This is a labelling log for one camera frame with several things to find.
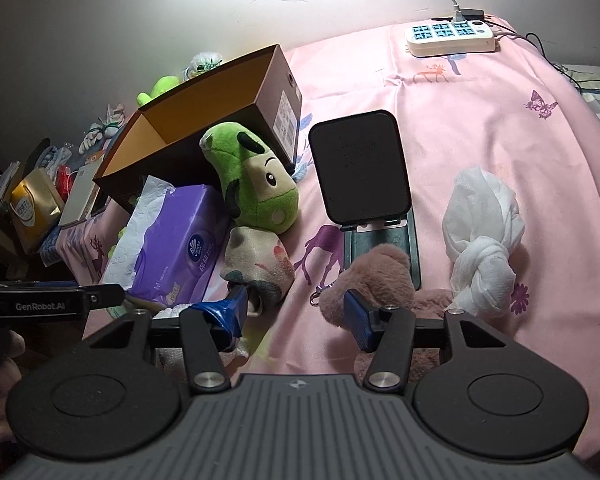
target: silver bolt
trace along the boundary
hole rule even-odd
[[[200,388],[215,388],[224,384],[224,375],[218,372],[200,372],[193,377],[193,382]]]
[[[400,383],[400,377],[393,372],[376,372],[369,376],[369,383],[376,388],[391,388]]]

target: brown teddy bear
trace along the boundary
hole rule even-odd
[[[414,290],[411,261],[403,250],[391,244],[378,245],[357,257],[330,288],[323,290],[318,304],[322,316],[332,325],[343,326],[344,293],[350,288],[355,288],[373,306],[400,305],[424,319],[442,319],[444,309],[453,300],[450,290]],[[373,353],[365,352],[356,357],[354,373],[358,381],[364,379],[373,357]],[[409,382],[418,381],[438,364],[438,350],[414,349]]]

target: green plush toy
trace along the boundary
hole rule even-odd
[[[296,221],[296,183],[255,134],[238,123],[216,124],[200,148],[218,172],[224,204],[239,226],[280,234]]]
[[[152,99],[158,97],[158,95],[162,95],[165,92],[168,92],[172,88],[175,88],[180,84],[180,80],[177,76],[174,75],[166,75],[158,79],[158,82],[154,85],[154,89],[151,90],[150,94],[145,94],[144,92],[138,94],[138,105],[143,106],[147,104]]]

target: deer print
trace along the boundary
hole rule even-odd
[[[425,70],[425,71],[422,71],[422,72],[416,72],[413,75],[413,82],[414,83],[417,82],[416,81],[416,76],[417,75],[423,76],[423,78],[426,79],[427,82],[429,82],[429,83],[433,83],[433,81],[431,79],[429,79],[427,77],[427,75],[434,75],[434,76],[436,76],[436,83],[438,82],[438,77],[439,76],[442,76],[442,79],[444,79],[447,83],[449,82],[449,79],[447,79],[446,76],[443,74],[443,72],[445,71],[445,67],[444,66],[438,65],[438,64],[433,64],[431,66],[427,66],[427,68],[429,70]]]
[[[331,270],[331,267],[333,267],[336,262],[340,265],[340,268],[342,268],[344,264],[344,235],[335,225],[323,225],[318,229],[315,236],[305,243],[304,246],[306,247],[304,256],[298,262],[294,263],[294,270],[298,270],[298,267],[302,267],[302,272],[304,272],[304,278],[308,285],[311,285],[311,276],[309,276],[309,272],[306,270],[306,259],[311,251],[316,247],[320,247],[323,251],[331,253],[329,262],[324,268],[322,280],[320,281],[320,287],[324,287],[324,281],[327,279],[327,274]]]
[[[100,279],[102,277],[102,267],[104,266],[104,251],[102,250],[102,242],[98,240],[98,237],[94,236],[91,240],[89,240],[89,243],[91,244],[91,247],[98,251],[98,257],[93,260],[93,268],[98,275],[98,279]]]

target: gray ribbed panel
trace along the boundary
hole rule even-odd
[[[300,380],[301,388],[291,384]],[[199,397],[181,423],[133,455],[65,464],[26,457],[6,480],[593,480],[571,456],[481,463],[440,446],[399,397],[351,376],[245,375]]]

